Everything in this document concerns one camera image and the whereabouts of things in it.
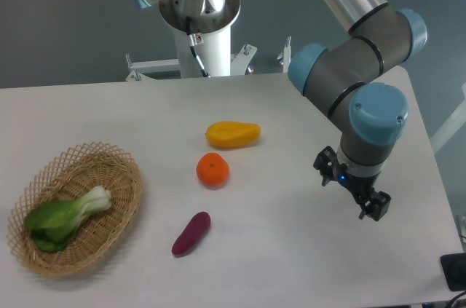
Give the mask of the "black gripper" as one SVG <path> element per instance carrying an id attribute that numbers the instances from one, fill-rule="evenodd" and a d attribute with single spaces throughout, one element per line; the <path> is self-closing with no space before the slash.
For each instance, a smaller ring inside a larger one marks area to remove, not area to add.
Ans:
<path id="1" fill-rule="evenodd" d="M 374 221 L 379 221 L 387 213 L 391 196 L 374 189 L 379 172 L 369 176 L 356 175 L 350 171 L 349 164 L 338 161 L 336 152 L 330 146 L 326 146 L 317 154 L 313 168 L 319 171 L 322 186 L 336 181 L 351 193 L 361 208 L 358 216 L 360 220 L 368 216 Z"/>

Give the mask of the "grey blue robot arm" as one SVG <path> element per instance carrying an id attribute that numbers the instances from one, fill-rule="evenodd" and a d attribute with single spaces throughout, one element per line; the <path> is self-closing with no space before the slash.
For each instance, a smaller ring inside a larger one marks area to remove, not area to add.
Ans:
<path id="1" fill-rule="evenodd" d="M 423 19 L 387 0 L 324 0 L 349 39 L 330 50 L 308 44 L 283 68 L 294 87 L 341 132 L 338 149 L 324 148 L 314 168 L 323 182 L 335 181 L 378 221 L 390 196 L 374 188 L 408 118 L 408 101 L 378 78 L 417 54 L 427 41 Z M 240 0 L 134 0 L 142 9 L 158 6 L 177 37 L 181 76 L 230 76 L 234 58 L 229 34 Z"/>

